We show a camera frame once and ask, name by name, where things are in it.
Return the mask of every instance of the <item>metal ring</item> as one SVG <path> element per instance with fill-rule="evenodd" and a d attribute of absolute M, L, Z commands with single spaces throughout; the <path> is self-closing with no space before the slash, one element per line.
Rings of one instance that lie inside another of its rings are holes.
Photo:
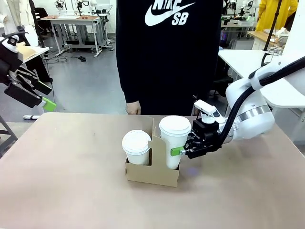
<path fill-rule="evenodd" d="M 261 114 L 264 114 L 264 113 L 267 113 L 267 112 L 271 112 L 270 111 L 270 108 L 265 105 L 265 106 L 260 106 L 260 107 L 257 107 L 257 108 L 254 108 L 250 111 L 246 111 L 244 113 L 242 113 L 241 115 L 239 115 L 237 117 L 237 119 L 240 121 L 240 122 L 243 122 L 249 118 L 253 118 L 255 116 L 258 116 L 258 115 L 261 115 Z"/>

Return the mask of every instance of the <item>wooden table surface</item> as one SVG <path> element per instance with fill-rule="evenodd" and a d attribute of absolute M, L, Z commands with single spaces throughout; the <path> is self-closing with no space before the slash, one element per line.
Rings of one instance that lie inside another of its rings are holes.
<path fill-rule="evenodd" d="M 258 39 L 264 41 L 264 42 L 267 42 L 267 40 L 268 40 L 268 34 L 265 33 L 265 32 L 263 32 L 263 31 L 250 31 L 250 32 L 247 32 L 247 33 L 248 33 L 249 35 L 255 37 L 255 38 L 258 38 Z"/>
<path fill-rule="evenodd" d="M 44 17 L 44 18 L 41 18 L 41 20 L 43 20 L 43 21 L 49 21 L 49 20 L 64 20 L 64 21 L 67 21 L 67 20 L 69 20 L 69 21 L 71 21 L 71 20 L 81 20 L 81 21 L 83 21 L 83 20 L 86 20 L 86 21 L 93 21 L 93 20 L 95 20 L 95 19 L 97 19 L 98 18 L 98 16 L 87 16 L 87 15 L 83 15 L 83 16 L 85 16 L 85 17 L 88 17 L 87 19 L 83 19 L 82 17 L 83 16 L 80 16 L 79 18 L 76 18 L 76 19 L 58 19 L 58 15 L 54 15 L 55 16 L 55 18 L 52 18 L 53 16 L 47 16 L 47 17 Z"/>
<path fill-rule="evenodd" d="M 277 126 L 184 157 L 173 188 L 126 180 L 122 138 L 146 119 L 43 114 L 0 159 L 0 227 L 304 228 L 305 159 Z"/>

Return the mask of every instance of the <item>tall white cup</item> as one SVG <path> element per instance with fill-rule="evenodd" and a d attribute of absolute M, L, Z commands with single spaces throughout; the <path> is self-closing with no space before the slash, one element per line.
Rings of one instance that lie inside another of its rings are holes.
<path fill-rule="evenodd" d="M 180 163 L 181 155 L 172 156 L 171 149 L 184 146 L 188 134 L 191 132 L 190 121 L 182 116 L 167 116 L 159 124 L 161 139 L 166 143 L 166 164 L 176 169 Z"/>
<path fill-rule="evenodd" d="M 147 166 L 149 163 L 148 141 L 151 137 L 143 130 L 129 131 L 122 140 L 123 150 L 129 163 Z"/>

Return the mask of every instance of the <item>robotic arm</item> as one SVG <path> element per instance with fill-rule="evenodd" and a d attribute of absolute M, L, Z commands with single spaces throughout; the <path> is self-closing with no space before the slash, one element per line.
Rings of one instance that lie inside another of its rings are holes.
<path fill-rule="evenodd" d="M 193 129 L 184 147 L 172 149 L 171 155 L 195 158 L 217 151 L 232 140 L 250 139 L 272 129 L 275 119 L 260 89 L 305 68 L 305 57 L 282 57 L 281 60 L 256 70 L 248 79 L 232 83 L 226 91 L 228 118 L 220 115 L 214 106 L 201 100 L 195 103 L 202 118 L 193 122 Z"/>
<path fill-rule="evenodd" d="M 39 81 L 35 73 L 21 67 L 23 55 L 17 50 L 18 34 L 12 33 L 5 38 L 0 37 L 0 83 L 7 86 L 5 94 L 33 108 L 41 106 L 52 111 L 56 104 L 36 93 L 40 91 L 49 94 L 52 89 Z"/>

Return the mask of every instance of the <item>cardboard drink carrier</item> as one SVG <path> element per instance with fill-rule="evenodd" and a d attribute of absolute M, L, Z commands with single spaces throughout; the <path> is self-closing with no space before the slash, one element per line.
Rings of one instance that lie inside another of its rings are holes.
<path fill-rule="evenodd" d="M 153 118 L 147 121 L 147 126 L 142 130 L 150 135 L 152 141 L 149 142 L 150 156 L 149 165 L 135 165 L 126 159 L 126 176 L 129 181 L 137 181 L 155 185 L 177 187 L 179 177 L 179 167 L 174 170 L 166 165 L 166 143 L 156 136 Z"/>

